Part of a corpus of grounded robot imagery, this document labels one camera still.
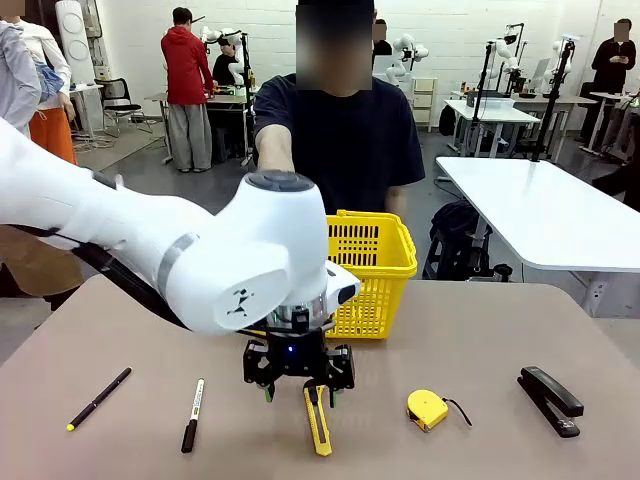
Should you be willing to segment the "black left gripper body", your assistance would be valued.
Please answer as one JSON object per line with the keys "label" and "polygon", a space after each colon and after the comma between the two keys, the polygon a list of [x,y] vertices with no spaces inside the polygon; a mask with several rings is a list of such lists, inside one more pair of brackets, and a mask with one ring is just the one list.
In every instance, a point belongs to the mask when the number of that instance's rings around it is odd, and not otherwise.
{"label": "black left gripper body", "polygon": [[265,372],[269,379],[281,376],[325,379],[330,370],[325,334],[321,328],[304,333],[267,332]]}

